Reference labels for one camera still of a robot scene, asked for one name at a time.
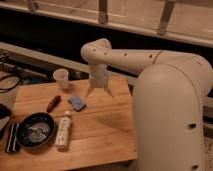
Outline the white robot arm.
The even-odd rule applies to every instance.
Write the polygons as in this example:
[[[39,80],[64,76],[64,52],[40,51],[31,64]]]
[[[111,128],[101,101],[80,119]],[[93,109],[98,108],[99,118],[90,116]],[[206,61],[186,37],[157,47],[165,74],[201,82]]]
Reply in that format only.
[[[133,116],[139,171],[205,171],[204,99],[213,67],[203,57],[167,50],[114,49],[102,38],[81,48],[89,88],[108,88],[109,66],[135,74]]]

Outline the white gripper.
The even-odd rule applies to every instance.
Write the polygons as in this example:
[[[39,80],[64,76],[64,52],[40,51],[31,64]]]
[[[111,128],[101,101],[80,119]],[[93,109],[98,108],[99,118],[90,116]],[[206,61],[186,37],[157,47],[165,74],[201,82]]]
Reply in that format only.
[[[87,98],[94,88],[104,88],[108,85],[108,71],[105,64],[90,64],[89,65],[89,86],[85,97]],[[113,94],[109,87],[105,91],[113,98]]]

